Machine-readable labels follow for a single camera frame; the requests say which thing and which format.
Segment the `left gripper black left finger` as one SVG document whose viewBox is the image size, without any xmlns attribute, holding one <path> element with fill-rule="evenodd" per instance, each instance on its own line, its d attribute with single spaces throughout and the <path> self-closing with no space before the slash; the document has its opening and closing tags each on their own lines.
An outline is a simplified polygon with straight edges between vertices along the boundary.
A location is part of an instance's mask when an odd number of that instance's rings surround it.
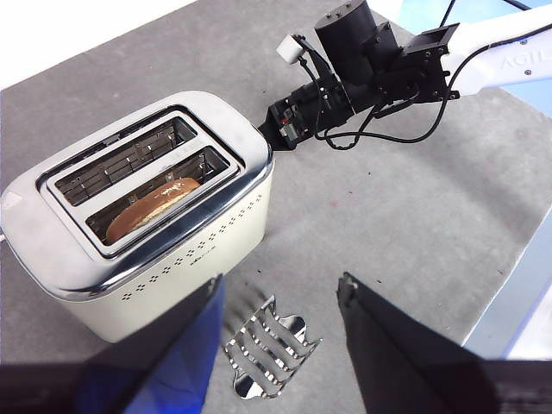
<svg viewBox="0 0 552 414">
<path fill-rule="evenodd" d="M 3 413 L 199 413 L 223 318 L 209 280 L 145 328 L 82 362 L 1 366 Z"/>
</svg>

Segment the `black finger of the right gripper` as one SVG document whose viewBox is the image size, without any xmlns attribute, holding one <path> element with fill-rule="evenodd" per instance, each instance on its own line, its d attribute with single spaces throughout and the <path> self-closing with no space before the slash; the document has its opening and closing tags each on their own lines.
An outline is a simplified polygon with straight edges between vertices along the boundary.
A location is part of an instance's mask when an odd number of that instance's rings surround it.
<svg viewBox="0 0 552 414">
<path fill-rule="evenodd" d="M 297 143 L 288 134 L 276 104 L 268 107 L 265 121 L 258 127 L 273 151 L 292 151 Z"/>
</svg>

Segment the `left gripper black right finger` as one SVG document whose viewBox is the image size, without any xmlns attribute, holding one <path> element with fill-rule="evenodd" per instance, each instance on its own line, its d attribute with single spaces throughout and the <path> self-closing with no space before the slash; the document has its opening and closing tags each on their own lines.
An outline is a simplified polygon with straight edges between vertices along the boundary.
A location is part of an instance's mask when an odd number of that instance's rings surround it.
<svg viewBox="0 0 552 414">
<path fill-rule="evenodd" d="M 350 273 L 337 301 L 369 413 L 549 413 L 548 361 L 486 360 L 419 323 Z"/>
</svg>

